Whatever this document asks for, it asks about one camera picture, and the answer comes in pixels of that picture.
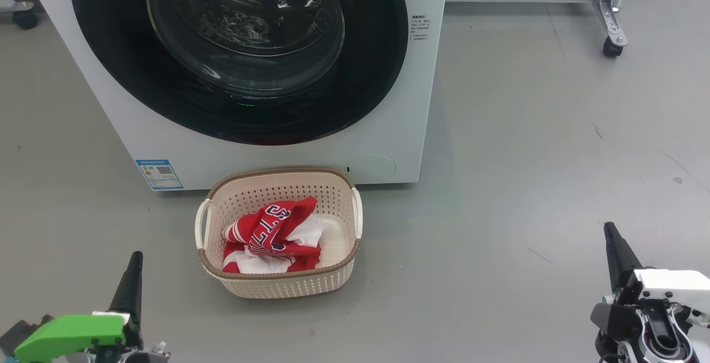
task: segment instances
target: washing machine door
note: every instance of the washing machine door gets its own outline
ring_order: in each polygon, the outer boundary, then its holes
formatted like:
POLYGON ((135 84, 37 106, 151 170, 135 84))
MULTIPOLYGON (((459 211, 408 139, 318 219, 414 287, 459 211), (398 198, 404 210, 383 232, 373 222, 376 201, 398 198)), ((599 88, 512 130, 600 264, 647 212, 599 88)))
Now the washing machine door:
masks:
POLYGON ((405 0, 72 0, 109 73, 160 115, 284 145, 357 122, 397 79, 405 0))

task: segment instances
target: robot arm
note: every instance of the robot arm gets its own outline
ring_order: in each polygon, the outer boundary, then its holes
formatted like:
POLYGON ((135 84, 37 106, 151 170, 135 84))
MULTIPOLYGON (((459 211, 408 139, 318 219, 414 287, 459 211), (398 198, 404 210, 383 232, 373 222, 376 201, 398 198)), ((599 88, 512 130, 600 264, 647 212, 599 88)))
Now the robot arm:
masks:
POLYGON ((710 279, 694 270, 644 268, 618 233, 604 225, 613 295, 591 313, 601 361, 708 363, 708 347, 687 333, 710 324, 710 279))
POLYGON ((20 363, 51 362, 60 356, 71 363, 167 363, 165 343, 144 350, 142 288, 143 254, 134 252, 107 312, 45 316, 40 325, 20 321, 0 337, 0 348, 20 363))

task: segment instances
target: basket handle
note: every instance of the basket handle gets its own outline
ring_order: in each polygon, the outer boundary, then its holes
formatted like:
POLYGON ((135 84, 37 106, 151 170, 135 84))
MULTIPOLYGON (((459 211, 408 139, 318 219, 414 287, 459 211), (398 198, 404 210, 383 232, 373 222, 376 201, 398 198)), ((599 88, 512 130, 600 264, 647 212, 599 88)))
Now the basket handle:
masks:
POLYGON ((353 212, 357 218, 357 236, 356 239, 362 238, 362 199, 360 199, 360 192, 353 186, 353 212))
POLYGON ((195 243, 197 244, 197 249, 205 249, 207 241, 210 239, 210 234, 205 228, 205 239, 202 239, 202 219, 205 217, 205 212, 207 212, 206 225, 210 225, 212 219, 212 209, 215 207, 210 198, 205 199, 205 201, 200 204, 200 208, 197 210, 197 216, 195 216, 195 243))

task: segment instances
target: clothing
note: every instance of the clothing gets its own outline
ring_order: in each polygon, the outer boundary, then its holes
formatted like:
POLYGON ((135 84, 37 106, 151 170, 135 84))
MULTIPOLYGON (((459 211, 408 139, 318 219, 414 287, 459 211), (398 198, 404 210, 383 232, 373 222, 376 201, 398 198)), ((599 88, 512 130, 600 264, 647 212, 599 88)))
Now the clothing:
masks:
POLYGON ((316 204, 312 196, 277 201, 228 225, 222 270, 268 274, 315 269, 323 233, 323 221, 312 214, 316 204))

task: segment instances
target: floor scuff mark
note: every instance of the floor scuff mark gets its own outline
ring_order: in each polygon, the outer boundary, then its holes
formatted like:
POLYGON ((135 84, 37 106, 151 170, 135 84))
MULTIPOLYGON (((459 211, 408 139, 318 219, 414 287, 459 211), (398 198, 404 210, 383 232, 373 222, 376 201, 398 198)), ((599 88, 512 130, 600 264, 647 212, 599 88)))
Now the floor scuff mark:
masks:
POLYGON ((533 254, 535 254, 535 255, 538 255, 539 257, 541 257, 542 259, 544 259, 545 262, 548 262, 549 264, 552 264, 552 262, 548 261, 548 259, 545 259, 545 257, 544 257, 543 255, 538 254, 538 252, 535 252, 535 251, 533 251, 533 250, 530 249, 530 248, 528 248, 528 251, 533 252, 533 254))
POLYGON ((596 124, 592 124, 592 125, 594 126, 594 132, 596 133, 596 135, 598 135, 599 138, 601 138, 603 140, 604 137, 601 136, 601 133, 599 132, 599 127, 597 127, 596 124))
POLYGON ((671 156, 671 155, 669 155, 669 154, 667 154, 667 153, 665 153, 665 152, 663 152, 663 151, 660 151, 660 152, 661 152, 663 155, 665 155, 666 158, 670 159, 673 163, 675 163, 675 164, 676 164, 681 170, 683 170, 687 175, 689 175, 690 178, 694 179, 694 180, 695 180, 695 183, 697 183, 699 186, 701 186, 702 189, 704 189, 705 191, 708 191, 708 193, 710 193, 710 188, 707 188, 707 186, 705 186, 703 183, 700 183, 700 181, 699 181, 697 178, 695 178, 695 176, 693 175, 693 173, 690 173, 690 172, 685 168, 685 166, 681 165, 680 162, 678 162, 677 160, 675 160, 675 158, 673 158, 673 156, 671 156))

